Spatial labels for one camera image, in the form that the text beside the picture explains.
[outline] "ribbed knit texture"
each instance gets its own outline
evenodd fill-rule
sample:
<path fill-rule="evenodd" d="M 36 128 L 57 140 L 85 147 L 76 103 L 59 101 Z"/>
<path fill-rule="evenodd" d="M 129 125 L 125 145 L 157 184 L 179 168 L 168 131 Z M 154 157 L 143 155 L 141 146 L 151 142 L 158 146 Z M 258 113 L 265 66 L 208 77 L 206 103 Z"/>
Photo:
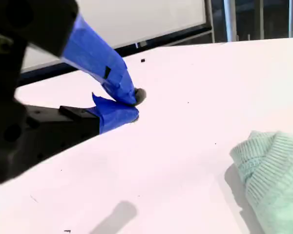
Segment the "ribbed knit texture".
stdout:
<path fill-rule="evenodd" d="M 267 234 L 293 234 L 293 136 L 252 132 L 230 153 Z"/>

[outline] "blue tape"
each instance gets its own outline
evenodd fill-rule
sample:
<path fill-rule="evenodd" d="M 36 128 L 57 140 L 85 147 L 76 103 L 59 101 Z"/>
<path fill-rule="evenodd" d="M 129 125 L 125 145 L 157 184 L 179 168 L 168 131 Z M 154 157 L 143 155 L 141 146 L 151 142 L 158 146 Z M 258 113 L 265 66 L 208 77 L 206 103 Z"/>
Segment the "blue tape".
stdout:
<path fill-rule="evenodd" d="M 134 86 L 123 58 L 92 30 L 81 15 L 76 18 L 62 60 L 93 76 L 116 101 L 136 103 Z"/>
<path fill-rule="evenodd" d="M 100 118 L 100 134 L 131 123 L 139 116 L 138 109 L 133 106 L 97 97 L 94 94 L 92 98 L 96 106 L 87 110 Z"/>

